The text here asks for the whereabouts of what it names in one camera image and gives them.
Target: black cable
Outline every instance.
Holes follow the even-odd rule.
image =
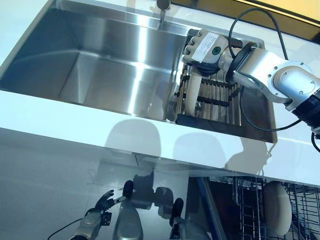
[[[61,230],[63,230],[63,229],[65,229],[65,228],[67,228],[67,227],[69,227],[70,225],[72,225],[72,224],[74,224],[74,223],[76,223],[76,222],[78,222],[78,221],[80,221],[82,218],[79,218],[79,219],[77,219],[77,220],[75,220],[75,221],[73,221],[73,222],[71,222],[71,223],[69,223],[68,225],[65,225],[63,228],[60,228],[58,231],[55,231],[54,233],[52,233],[48,238],[47,238],[47,240],[49,240],[53,235],[55,235],[56,233],[58,233],[58,232],[60,232]]]
[[[243,92],[244,92],[244,89],[245,87],[243,86],[242,89],[241,89],[241,92],[240,92],[240,102],[239,102],[239,105],[240,105],[240,111],[241,111],[241,114],[243,116],[243,118],[245,119],[245,121],[253,128],[255,129],[258,129],[258,130],[261,130],[261,131],[265,131],[265,132],[276,132],[276,131],[281,131],[281,130],[285,130],[285,129],[289,129],[291,127],[293,127],[294,125],[297,125],[298,123],[301,122],[301,120],[297,120],[293,123],[291,123],[290,125],[288,126],[283,126],[283,127],[279,127],[279,128],[271,128],[271,129],[266,129],[266,128],[262,128],[262,127],[259,127],[259,126],[256,126],[254,125],[250,120],[249,118],[247,117],[245,111],[244,111],[244,108],[243,108],[243,101],[242,101],[242,95],[243,95]]]
[[[232,56],[233,58],[236,57],[234,51],[232,50],[232,46],[231,46],[232,31],[233,31],[236,23],[240,20],[240,18],[241,18],[243,15],[246,15],[247,13],[253,12],[253,11],[258,11],[258,12],[265,13],[266,15],[268,15],[268,16],[271,18],[271,20],[273,21],[273,24],[274,24],[274,26],[275,26],[275,29],[276,29],[276,31],[277,31],[277,33],[278,33],[279,39],[280,39],[280,44],[281,44],[281,48],[282,48],[282,51],[283,51],[284,58],[285,58],[286,60],[288,60],[288,55],[287,55],[285,43],[284,43],[284,40],[283,40],[283,38],[282,38],[281,31],[280,31],[280,28],[279,28],[279,26],[278,26],[277,20],[274,18],[274,16],[271,15],[270,12],[268,12],[268,11],[265,10],[265,9],[258,8],[258,7],[254,7],[254,8],[249,8],[249,9],[247,9],[246,11],[242,12],[242,13],[233,21],[233,23],[232,23],[232,25],[231,25],[231,27],[230,27],[229,36],[228,36],[228,47],[229,47],[229,51],[230,51],[231,56]],[[251,127],[255,128],[255,129],[258,129],[258,130],[261,130],[261,131],[265,131],[265,132],[276,132],[276,131],[281,131],[281,130],[289,129],[289,128],[291,128],[291,127],[293,127],[293,126],[295,126],[295,125],[297,125],[298,123],[301,122],[301,120],[299,119],[299,120],[291,123],[291,124],[288,125],[288,126],[283,126],[283,127],[279,127],[279,128],[271,128],[271,129],[266,129],[266,128],[262,128],[262,127],[259,127],[259,126],[254,125],[254,124],[250,121],[250,119],[247,117],[247,115],[245,114],[245,112],[244,112],[243,104],[242,104],[242,95],[243,95],[243,92],[244,92],[244,87],[242,87],[241,93],[240,93],[240,99],[239,99],[239,101],[240,101],[240,103],[239,103],[239,105],[240,105],[240,111],[241,111],[241,113],[242,113],[243,118],[245,119],[245,121],[246,121]]]
[[[312,142],[312,145],[314,146],[314,148],[320,153],[320,148],[316,144],[314,132],[311,133],[311,142]]]
[[[273,22],[273,24],[275,26],[275,29],[276,29],[276,31],[278,33],[279,39],[280,39],[280,43],[281,43],[281,47],[282,47],[284,58],[286,60],[288,60],[288,55],[287,55],[285,43],[284,43],[284,40],[282,38],[281,31],[280,31],[280,28],[278,26],[277,20],[274,18],[274,16],[271,15],[271,13],[269,11],[267,11],[265,9],[262,9],[262,8],[258,8],[258,7],[249,8],[249,9],[245,10],[239,16],[237,16],[236,19],[233,21],[233,23],[232,23],[232,25],[230,27],[230,30],[229,30],[229,37],[228,37],[228,46],[229,46],[229,50],[230,50],[230,54],[231,54],[232,58],[236,57],[236,55],[235,55],[235,53],[234,53],[234,51],[232,50],[232,47],[231,47],[232,31],[234,30],[234,27],[235,27],[236,23],[240,20],[240,18],[243,15],[246,15],[247,13],[253,12],[253,11],[265,13],[266,15],[268,15],[271,18],[271,20],[272,20],[272,22]]]

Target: sticker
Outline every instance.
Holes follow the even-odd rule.
[[[215,44],[215,41],[218,38],[218,36],[219,35],[217,34],[208,32],[207,35],[203,38],[203,40],[200,42],[199,46],[194,51],[192,59],[198,61],[199,63],[202,63],[211,47]]]

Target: white countertop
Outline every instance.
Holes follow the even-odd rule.
[[[99,2],[158,11],[154,0]],[[45,4],[48,0],[0,1],[2,68],[14,56],[12,49]],[[222,29],[229,29],[233,21],[175,5],[171,6],[167,16]],[[238,23],[234,31],[263,39],[267,50],[282,56],[275,31],[243,22]],[[320,76],[320,45],[289,35],[283,38],[289,59],[303,61],[316,76]],[[296,120],[280,104],[275,104],[274,110],[277,127]],[[272,156],[268,157],[270,143],[0,91],[0,128],[320,185],[320,154],[313,148],[311,130],[304,123],[278,132],[278,142],[272,149]]]

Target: stainless steel sink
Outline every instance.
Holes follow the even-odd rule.
[[[91,0],[54,1],[8,68],[0,69],[0,90],[175,123],[182,113],[177,93],[190,31],[227,32],[177,19],[160,22],[157,16],[110,6]],[[239,47],[252,41],[263,47],[256,38],[235,34],[233,39]],[[257,94],[244,101],[267,106],[259,122],[272,127],[272,105]],[[254,119],[258,112],[254,107],[248,110]],[[276,141],[275,134],[256,131],[241,121],[207,120],[219,127],[208,129],[205,122],[191,127]],[[177,123],[188,126],[188,121]]]

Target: wire rack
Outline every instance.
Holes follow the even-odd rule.
[[[233,201],[239,205],[239,235],[241,240],[320,240],[320,189],[282,183],[289,195],[292,222],[284,236],[271,235],[264,223],[264,185],[258,177],[224,177],[232,184]]]

